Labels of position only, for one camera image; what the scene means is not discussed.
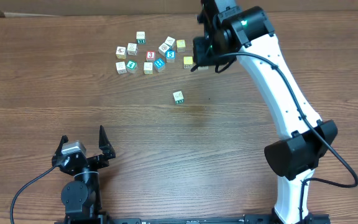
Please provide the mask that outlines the white-top green-sided block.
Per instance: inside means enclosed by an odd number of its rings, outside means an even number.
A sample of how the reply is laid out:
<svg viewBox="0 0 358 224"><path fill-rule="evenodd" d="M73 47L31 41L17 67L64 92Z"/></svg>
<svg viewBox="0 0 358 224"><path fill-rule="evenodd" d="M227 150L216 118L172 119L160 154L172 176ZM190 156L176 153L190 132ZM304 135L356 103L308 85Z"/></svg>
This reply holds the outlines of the white-top green-sided block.
<svg viewBox="0 0 358 224"><path fill-rule="evenodd" d="M197 70L208 70L208 69L209 69L208 66L199 66L199 67L197 68Z"/></svg>

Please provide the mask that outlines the green letter R block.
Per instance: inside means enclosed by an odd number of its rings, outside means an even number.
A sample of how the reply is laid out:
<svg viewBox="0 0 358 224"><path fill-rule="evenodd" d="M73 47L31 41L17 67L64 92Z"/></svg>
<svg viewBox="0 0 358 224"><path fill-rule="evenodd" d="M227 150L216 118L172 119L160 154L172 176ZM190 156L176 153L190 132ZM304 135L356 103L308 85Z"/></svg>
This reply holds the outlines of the green letter R block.
<svg viewBox="0 0 358 224"><path fill-rule="evenodd" d="M138 44L145 44L145 32L144 31L136 32L136 41Z"/></svg>

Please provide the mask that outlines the plain wooden picture block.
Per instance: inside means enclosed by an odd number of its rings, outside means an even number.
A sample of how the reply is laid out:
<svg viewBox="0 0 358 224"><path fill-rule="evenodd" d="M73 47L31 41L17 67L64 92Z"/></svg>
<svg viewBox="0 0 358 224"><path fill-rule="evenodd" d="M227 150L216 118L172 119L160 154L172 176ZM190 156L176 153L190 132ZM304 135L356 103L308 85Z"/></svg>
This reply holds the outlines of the plain wooden picture block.
<svg viewBox="0 0 358 224"><path fill-rule="evenodd" d="M162 43L159 47L158 47L158 52L165 57L167 55L167 52L171 50L170 46L167 45L166 43Z"/></svg>

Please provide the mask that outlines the white-top wooden block rear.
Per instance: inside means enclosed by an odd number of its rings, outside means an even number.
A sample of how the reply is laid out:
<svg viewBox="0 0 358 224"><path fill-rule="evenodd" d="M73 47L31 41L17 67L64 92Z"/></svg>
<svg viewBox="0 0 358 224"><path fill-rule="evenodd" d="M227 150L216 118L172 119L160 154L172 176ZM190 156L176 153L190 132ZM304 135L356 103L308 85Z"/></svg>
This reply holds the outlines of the white-top wooden block rear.
<svg viewBox="0 0 358 224"><path fill-rule="evenodd" d="M165 43L170 47L170 49L174 49L176 40L173 37L168 36L165 40Z"/></svg>

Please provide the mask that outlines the white block red drawing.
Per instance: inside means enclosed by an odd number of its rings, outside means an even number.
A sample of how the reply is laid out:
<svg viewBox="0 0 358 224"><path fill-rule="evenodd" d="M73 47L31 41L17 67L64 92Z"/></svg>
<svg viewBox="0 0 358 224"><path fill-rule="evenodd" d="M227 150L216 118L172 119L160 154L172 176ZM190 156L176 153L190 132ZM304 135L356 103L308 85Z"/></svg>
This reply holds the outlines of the white block red drawing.
<svg viewBox="0 0 358 224"><path fill-rule="evenodd" d="M184 96L183 96L182 91L174 92L173 93L173 98L175 100L176 105L184 103Z"/></svg>

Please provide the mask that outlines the yellow-top wooden block rear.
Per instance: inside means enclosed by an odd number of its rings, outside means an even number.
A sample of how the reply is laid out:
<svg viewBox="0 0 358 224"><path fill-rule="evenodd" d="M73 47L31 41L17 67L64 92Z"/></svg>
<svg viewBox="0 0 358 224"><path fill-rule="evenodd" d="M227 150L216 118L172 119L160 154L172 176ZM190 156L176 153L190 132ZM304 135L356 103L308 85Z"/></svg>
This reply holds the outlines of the yellow-top wooden block rear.
<svg viewBox="0 0 358 224"><path fill-rule="evenodd" d="M177 40L177 51L185 52L186 51L186 42L185 40Z"/></svg>

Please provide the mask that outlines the leaf picture wooden block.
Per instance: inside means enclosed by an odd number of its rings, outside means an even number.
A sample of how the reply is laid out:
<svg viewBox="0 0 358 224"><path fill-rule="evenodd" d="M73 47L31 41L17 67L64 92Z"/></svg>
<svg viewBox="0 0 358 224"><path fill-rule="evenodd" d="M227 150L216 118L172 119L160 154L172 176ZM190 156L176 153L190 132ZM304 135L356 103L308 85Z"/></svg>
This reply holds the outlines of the leaf picture wooden block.
<svg viewBox="0 0 358 224"><path fill-rule="evenodd" d="M128 43L128 45L127 45L127 54L128 55L137 55L137 53L138 53L137 44Z"/></svg>

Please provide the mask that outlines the butterfly picture wooden block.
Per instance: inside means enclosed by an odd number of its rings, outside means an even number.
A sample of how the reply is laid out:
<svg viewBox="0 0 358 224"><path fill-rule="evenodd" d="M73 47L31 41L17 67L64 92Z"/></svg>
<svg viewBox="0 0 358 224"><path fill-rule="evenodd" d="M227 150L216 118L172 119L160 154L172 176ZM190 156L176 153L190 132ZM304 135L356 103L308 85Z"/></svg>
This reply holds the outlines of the butterfly picture wooden block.
<svg viewBox="0 0 358 224"><path fill-rule="evenodd" d="M125 62L116 62L116 70L118 74L127 73L126 63Z"/></svg>

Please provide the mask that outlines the red number 3 block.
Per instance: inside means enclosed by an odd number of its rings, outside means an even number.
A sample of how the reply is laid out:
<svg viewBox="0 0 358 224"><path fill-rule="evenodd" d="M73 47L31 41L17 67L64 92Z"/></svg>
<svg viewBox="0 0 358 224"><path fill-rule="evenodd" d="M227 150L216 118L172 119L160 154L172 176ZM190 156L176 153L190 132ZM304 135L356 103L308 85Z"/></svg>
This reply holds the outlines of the red number 3 block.
<svg viewBox="0 0 358 224"><path fill-rule="evenodd" d="M146 61L154 62L155 61L155 51L147 51L146 52Z"/></svg>

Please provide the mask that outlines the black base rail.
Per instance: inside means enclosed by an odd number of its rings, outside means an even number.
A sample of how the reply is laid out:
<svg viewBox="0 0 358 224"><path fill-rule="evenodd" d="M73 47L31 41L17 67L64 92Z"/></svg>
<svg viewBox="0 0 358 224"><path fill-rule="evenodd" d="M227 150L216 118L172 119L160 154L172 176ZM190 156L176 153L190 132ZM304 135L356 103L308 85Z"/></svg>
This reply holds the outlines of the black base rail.
<svg viewBox="0 0 358 224"><path fill-rule="evenodd" d="M279 224L282 221L276 215L243 215L231 218L189 218L189 219L151 219L140 218L107 218L90 221L58 221L55 224L64 223L108 223L108 224Z"/></svg>

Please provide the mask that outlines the green number 4 block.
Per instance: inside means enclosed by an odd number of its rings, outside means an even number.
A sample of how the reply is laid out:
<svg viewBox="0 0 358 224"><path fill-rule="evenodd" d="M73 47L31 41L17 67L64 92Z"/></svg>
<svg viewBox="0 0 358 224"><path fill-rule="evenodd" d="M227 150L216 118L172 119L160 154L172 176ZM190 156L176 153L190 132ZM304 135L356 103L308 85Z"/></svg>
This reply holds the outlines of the green number 4 block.
<svg viewBox="0 0 358 224"><path fill-rule="evenodd" d="M133 60L129 60L126 64L126 69L129 73L135 73L138 69L137 62Z"/></svg>

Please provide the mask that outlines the yellow-top letter P block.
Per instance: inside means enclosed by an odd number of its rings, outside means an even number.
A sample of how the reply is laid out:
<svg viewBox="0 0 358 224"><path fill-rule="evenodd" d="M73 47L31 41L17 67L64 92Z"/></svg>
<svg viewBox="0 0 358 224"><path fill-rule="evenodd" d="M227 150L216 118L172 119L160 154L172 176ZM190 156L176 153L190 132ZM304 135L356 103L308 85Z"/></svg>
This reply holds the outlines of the yellow-top letter P block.
<svg viewBox="0 0 358 224"><path fill-rule="evenodd" d="M183 58L183 68L184 69L191 69L193 67L193 57L192 56L185 56Z"/></svg>

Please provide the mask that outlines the blue-top wooden block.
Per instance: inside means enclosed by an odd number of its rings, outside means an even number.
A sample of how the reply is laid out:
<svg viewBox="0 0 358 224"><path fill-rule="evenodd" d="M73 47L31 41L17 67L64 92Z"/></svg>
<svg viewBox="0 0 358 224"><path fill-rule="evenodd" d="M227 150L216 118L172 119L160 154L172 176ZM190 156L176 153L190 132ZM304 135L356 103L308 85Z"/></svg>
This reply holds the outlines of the blue-top wooden block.
<svg viewBox="0 0 358 224"><path fill-rule="evenodd" d="M165 69L165 62L162 58L158 58L153 62L156 71L161 72Z"/></svg>

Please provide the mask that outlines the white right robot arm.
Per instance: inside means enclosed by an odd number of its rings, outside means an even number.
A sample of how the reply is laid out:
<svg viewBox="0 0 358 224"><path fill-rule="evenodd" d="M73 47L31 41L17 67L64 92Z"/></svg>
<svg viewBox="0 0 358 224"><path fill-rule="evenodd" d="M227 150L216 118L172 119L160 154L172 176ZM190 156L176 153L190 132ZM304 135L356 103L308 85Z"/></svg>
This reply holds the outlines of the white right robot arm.
<svg viewBox="0 0 358 224"><path fill-rule="evenodd" d="M245 215L244 223L329 223L308 211L308 182L337 136L303 96L282 56L275 29L261 7L242 10L235 1L202 1L198 22L204 36L193 41L191 70L216 73L240 63L268 106L279 140L264 149L278 177L277 201L269 215Z"/></svg>

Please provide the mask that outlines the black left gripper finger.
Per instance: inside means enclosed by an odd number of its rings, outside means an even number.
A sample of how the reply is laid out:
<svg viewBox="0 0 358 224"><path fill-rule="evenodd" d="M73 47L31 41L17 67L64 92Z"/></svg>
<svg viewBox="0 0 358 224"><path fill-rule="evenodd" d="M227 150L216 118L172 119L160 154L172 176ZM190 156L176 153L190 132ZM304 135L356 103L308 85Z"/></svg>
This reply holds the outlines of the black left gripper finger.
<svg viewBox="0 0 358 224"><path fill-rule="evenodd" d="M116 157L114 148L109 142L105 129L102 125L99 127L99 149L102 151L103 156L106 159L113 159Z"/></svg>
<svg viewBox="0 0 358 224"><path fill-rule="evenodd" d="M63 145L65 143L67 143L67 142L68 142L68 137L66 135L63 135L61 140L60 140L60 143L59 143L59 145L57 147L57 150L55 151L55 154L54 154L55 156L61 156L62 155Z"/></svg>

